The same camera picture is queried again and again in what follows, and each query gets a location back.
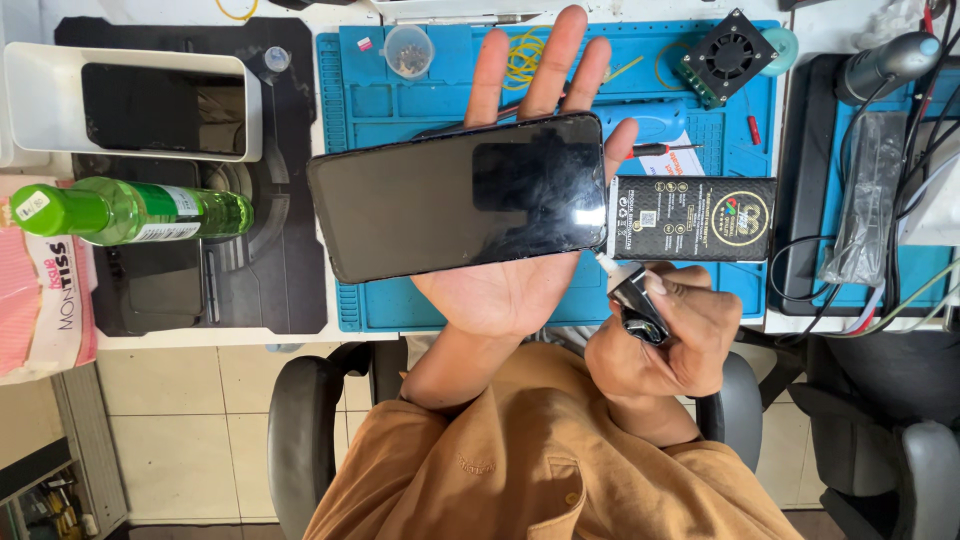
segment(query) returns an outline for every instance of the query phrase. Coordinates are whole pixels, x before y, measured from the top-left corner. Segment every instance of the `hand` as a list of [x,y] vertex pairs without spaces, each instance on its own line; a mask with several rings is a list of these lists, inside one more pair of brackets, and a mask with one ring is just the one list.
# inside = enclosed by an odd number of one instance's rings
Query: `hand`
[[620,306],[590,338],[585,357],[597,388],[611,401],[641,396],[708,396],[720,391],[723,363],[740,324],[740,299],[710,290],[702,266],[647,265],[647,294],[670,330],[659,348],[629,335]]
[[[563,91],[566,74],[576,59],[587,28],[587,13],[570,6],[543,49],[540,65],[517,112],[523,120],[552,114]],[[496,122],[507,65],[509,40],[499,29],[483,40],[473,72],[464,126],[475,128]],[[561,112],[589,110],[610,63],[610,44],[592,39],[584,49]],[[607,182],[636,140],[635,120],[621,122],[606,143]],[[527,258],[470,266],[414,276],[413,282],[450,325],[488,337],[520,338],[542,327],[570,285],[580,253]]]

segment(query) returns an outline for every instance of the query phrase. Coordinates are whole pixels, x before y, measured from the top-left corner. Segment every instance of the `battery packaging box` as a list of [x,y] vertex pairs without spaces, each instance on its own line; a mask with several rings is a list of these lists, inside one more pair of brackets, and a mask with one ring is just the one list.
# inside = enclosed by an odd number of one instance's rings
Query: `battery packaging box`
[[767,259],[775,178],[617,176],[607,255],[628,260]]

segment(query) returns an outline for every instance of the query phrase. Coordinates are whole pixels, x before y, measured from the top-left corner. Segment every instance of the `qr code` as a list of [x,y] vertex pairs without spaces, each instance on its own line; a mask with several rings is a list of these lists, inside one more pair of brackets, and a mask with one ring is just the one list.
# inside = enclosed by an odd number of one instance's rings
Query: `qr code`
[[657,211],[641,210],[640,211],[640,227],[656,227],[656,226],[657,226]]

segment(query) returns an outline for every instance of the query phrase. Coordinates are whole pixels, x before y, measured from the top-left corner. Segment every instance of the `blue silicone mat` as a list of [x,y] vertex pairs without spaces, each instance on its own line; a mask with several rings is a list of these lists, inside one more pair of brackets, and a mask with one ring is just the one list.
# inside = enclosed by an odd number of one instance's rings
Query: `blue silicone mat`
[[[639,55],[644,59],[600,87],[596,105],[636,100],[681,98],[688,109],[686,130],[704,171],[712,176],[770,176],[774,105],[777,82],[756,77],[734,94],[721,109],[704,110],[696,94],[671,69],[684,54],[678,43],[694,45],[719,20],[589,25],[584,38],[606,36],[611,42],[611,67],[616,70]],[[763,30],[777,21],[755,21]],[[473,66],[485,27],[423,26],[437,56],[425,79],[408,82],[390,70],[379,50],[391,27],[343,26],[339,33],[317,36],[326,151],[407,140],[417,133],[463,119]],[[529,27],[503,27],[508,35]],[[547,29],[535,35],[545,38]],[[357,41],[369,38],[373,47],[361,51]],[[655,65],[662,83],[655,74]],[[681,89],[668,89],[665,85]],[[503,104],[521,98],[524,91],[507,91]],[[747,125],[747,98],[756,117],[762,144],[754,146]],[[644,174],[639,160],[625,162],[618,174]],[[679,263],[686,266],[692,263]],[[743,316],[763,315],[766,263],[706,263],[714,287],[737,294]],[[594,325],[609,315],[607,277],[590,254],[581,256],[569,290],[548,322],[551,326]],[[409,278],[360,285],[337,283],[337,307],[342,331],[429,331],[443,327],[443,316],[414,287]]]
[[[936,118],[944,109],[950,94],[960,85],[960,70],[944,70],[941,72],[934,87],[932,99],[929,107],[926,109],[926,118]],[[877,103],[870,105],[869,110],[876,111],[904,111],[909,113],[913,101],[913,84],[898,88],[896,91],[878,100]],[[832,159],[830,164],[829,180],[827,185],[827,196],[824,199],[824,219],[820,234],[836,234],[840,228],[841,210],[843,207],[843,191],[840,189],[840,142],[843,134],[850,125],[856,108],[837,102],[837,120],[833,132],[833,149],[831,151]],[[960,105],[954,105],[950,115],[960,113]],[[824,253],[827,246],[832,246],[832,241],[821,242],[820,251],[817,254],[817,268],[823,264]],[[947,267],[953,259],[953,248],[947,246],[901,246],[899,247],[900,259],[900,299],[906,300],[907,297],[917,291],[924,283]],[[916,300],[910,303],[912,307],[934,307],[944,297],[948,286],[948,277],[944,277],[931,285],[926,291],[921,293]],[[811,292],[819,290],[823,282],[817,280],[813,284]],[[866,285],[844,284],[837,294],[833,305],[837,307],[863,307],[867,304],[870,296],[869,288]],[[813,301],[815,306],[822,306],[826,296],[821,296]]]

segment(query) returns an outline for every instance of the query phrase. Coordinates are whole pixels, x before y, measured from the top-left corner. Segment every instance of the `cooling fan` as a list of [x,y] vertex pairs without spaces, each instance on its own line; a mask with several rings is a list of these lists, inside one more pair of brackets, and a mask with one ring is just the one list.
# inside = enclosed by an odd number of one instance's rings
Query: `cooling fan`
[[707,109],[727,100],[777,57],[743,12],[733,10],[680,61],[677,70]]

